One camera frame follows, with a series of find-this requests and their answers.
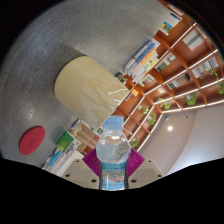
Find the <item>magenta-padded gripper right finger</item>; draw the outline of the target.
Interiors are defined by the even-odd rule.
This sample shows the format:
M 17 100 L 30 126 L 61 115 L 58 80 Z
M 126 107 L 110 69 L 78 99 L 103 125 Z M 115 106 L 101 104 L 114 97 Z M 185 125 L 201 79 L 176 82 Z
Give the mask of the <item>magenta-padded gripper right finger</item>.
M 164 176 L 153 159 L 145 159 L 135 150 L 131 150 L 127 161 L 128 188 L 135 189 L 146 186 Z

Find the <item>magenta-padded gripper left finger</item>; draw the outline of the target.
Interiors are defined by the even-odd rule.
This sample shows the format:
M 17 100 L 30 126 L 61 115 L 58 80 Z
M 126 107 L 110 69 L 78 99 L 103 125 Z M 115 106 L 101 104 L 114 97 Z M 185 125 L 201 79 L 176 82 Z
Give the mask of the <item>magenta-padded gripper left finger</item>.
M 100 162 L 93 149 L 83 159 L 74 159 L 63 178 L 83 188 L 99 189 Z

